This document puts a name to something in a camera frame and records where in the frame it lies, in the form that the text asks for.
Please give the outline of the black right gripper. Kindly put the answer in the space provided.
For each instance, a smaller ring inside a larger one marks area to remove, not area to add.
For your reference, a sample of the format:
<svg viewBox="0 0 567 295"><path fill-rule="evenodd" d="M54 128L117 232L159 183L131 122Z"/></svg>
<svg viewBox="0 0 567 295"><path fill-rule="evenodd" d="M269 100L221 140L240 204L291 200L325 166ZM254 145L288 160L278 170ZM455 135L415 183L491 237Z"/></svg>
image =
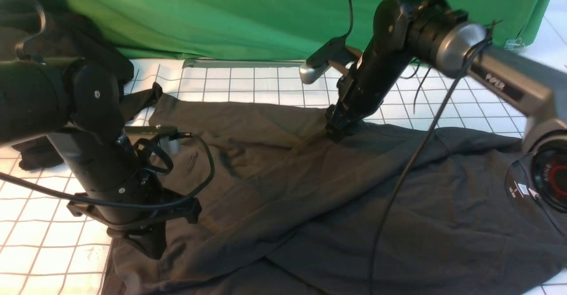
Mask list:
<svg viewBox="0 0 567 295"><path fill-rule="evenodd" d="M413 56L407 51L367 49L339 83L339 98L326 111L327 137L339 143L356 124L373 115Z"/></svg>

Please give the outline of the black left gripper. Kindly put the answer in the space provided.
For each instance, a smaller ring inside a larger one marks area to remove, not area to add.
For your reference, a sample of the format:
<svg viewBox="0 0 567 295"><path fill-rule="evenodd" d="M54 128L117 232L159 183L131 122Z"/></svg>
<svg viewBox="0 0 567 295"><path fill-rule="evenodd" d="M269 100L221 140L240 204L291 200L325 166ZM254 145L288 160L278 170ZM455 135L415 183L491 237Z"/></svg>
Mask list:
<svg viewBox="0 0 567 295"><path fill-rule="evenodd" d="M184 197L164 188L152 172L113 176L74 171L73 175L85 192L75 194L75 200L68 202L71 214L86 216L116 232L126 232L125 242L152 260L160 260L167 247L166 227L152 225L177 218L194 224L202 210L196 198L172 206Z"/></svg>

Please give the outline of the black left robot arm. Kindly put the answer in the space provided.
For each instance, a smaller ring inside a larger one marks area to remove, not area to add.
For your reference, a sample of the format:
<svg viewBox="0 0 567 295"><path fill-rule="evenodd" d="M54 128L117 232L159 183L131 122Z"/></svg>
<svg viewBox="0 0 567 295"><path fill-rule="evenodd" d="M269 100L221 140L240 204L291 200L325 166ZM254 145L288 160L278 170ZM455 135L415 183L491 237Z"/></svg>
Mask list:
<svg viewBox="0 0 567 295"><path fill-rule="evenodd" d="M107 226L153 260L162 257L168 220L194 224L201 212L196 192L183 197L162 186L173 170L169 147L176 127L125 126L115 77L79 58L1 63L1 146L47 137L83 193L66 194L2 173L1 180L67 200L75 217Z"/></svg>

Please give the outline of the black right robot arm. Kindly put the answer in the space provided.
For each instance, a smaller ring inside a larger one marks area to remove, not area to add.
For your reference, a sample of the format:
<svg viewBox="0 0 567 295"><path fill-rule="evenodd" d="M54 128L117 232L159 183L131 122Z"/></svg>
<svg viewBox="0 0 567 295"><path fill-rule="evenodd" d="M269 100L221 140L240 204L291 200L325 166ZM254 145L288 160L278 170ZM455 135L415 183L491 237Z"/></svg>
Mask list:
<svg viewBox="0 0 567 295"><path fill-rule="evenodd" d="M463 10L433 0L384 0L374 14L367 48L338 83L339 98L326 113L328 136L372 115L411 60L446 77L468 75L522 113L523 150L533 155L537 195L566 212L566 73L491 43L490 31Z"/></svg>

